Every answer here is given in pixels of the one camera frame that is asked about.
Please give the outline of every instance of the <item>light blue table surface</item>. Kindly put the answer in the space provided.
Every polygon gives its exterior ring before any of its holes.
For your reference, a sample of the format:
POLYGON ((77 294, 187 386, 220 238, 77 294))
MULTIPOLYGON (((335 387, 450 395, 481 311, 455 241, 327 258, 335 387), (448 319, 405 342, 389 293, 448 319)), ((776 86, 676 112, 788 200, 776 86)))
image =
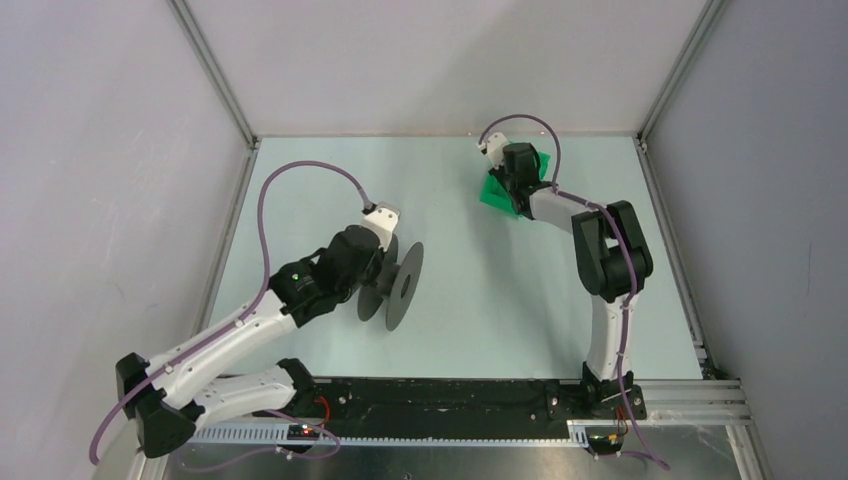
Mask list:
MULTIPOLYGON (((554 153, 548 137, 527 137, 554 153)), ((253 298, 262 259, 256 202, 265 178, 296 160, 343 167, 371 199, 401 209, 401 256, 424 243, 415 299, 394 332, 381 310, 368 323, 356 299, 272 341, 232 373, 300 358, 313 375, 579 378, 589 348, 591 302, 580 284, 569 235, 511 218, 478 197, 488 162, 471 137, 266 138, 215 299, 212 322, 253 298)), ((654 258, 636 306, 631 358, 637 378, 700 379, 683 307, 659 226, 628 137, 561 138, 561 188, 592 200, 625 199, 636 208, 654 258)), ((548 177, 553 171, 553 159, 548 177)), ((278 177, 265 207, 272 270, 326 246, 361 220, 361 202, 343 177, 298 168, 278 177)))

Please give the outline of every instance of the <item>red wire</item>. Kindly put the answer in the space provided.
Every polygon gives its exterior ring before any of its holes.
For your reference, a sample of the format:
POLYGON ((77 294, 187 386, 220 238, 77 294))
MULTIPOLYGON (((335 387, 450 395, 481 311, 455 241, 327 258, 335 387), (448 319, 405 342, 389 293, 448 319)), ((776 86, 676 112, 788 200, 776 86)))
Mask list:
POLYGON ((321 426, 323 427, 324 425, 327 424, 327 422, 330 421, 330 404, 329 404, 329 402, 327 402, 327 399, 324 398, 323 396, 315 399, 315 403, 321 403, 321 404, 324 405, 324 411, 326 413, 324 413, 324 421, 321 422, 321 426))

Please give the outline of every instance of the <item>black joint motor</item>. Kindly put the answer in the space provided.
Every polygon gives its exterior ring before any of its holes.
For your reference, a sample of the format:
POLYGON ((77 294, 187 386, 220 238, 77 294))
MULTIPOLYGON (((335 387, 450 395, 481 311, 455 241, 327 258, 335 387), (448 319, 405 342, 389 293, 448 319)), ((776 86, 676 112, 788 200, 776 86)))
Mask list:
MULTIPOLYGON (((645 279, 654 271, 654 262, 642 227, 636 218, 636 210, 629 202, 620 201, 607 205, 630 253, 636 271, 636 291, 645 287, 645 279)), ((607 246, 608 239, 615 239, 612 225, 603 213, 585 212, 571 217, 574 247, 577 253, 577 272, 583 287, 599 295, 607 302, 630 291, 630 272, 621 245, 607 246)))
POLYGON ((268 287, 285 303, 283 313, 298 327, 332 312, 363 283, 377 278, 383 263, 380 239, 351 225, 333 236, 327 248, 288 263, 271 276, 268 287))
POLYGON ((489 170, 489 175, 506 190, 515 213, 532 219, 530 196, 551 186, 540 178, 539 152, 530 143, 511 143, 503 148, 503 155, 503 166, 489 170))

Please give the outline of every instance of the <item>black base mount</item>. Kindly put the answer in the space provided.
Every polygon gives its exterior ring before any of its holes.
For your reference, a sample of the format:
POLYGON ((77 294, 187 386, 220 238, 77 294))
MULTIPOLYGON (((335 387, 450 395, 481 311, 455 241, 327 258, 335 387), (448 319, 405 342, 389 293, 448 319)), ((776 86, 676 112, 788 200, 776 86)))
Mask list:
MULTIPOLYGON (((617 382, 319 377, 283 412, 324 418, 340 437, 444 440, 568 438, 569 420, 615 420, 617 382)), ((625 377, 637 420, 647 412, 633 374, 625 377)), ((257 413, 257 416, 268 416, 257 413)))

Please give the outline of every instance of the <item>black bracket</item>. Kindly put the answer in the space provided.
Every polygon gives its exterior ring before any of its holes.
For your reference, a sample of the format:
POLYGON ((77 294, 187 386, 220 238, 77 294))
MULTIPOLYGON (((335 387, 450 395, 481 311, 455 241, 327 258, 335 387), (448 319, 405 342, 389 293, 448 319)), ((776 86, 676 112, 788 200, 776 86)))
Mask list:
MULTIPOLYGON (((148 366, 150 363, 136 353, 115 364, 119 399, 147 378, 148 366)), ((163 398, 164 392, 148 385, 124 407, 127 419, 138 424, 138 443, 147 458, 167 455, 186 443, 197 430, 194 422, 206 411, 194 401, 177 410, 163 398)))

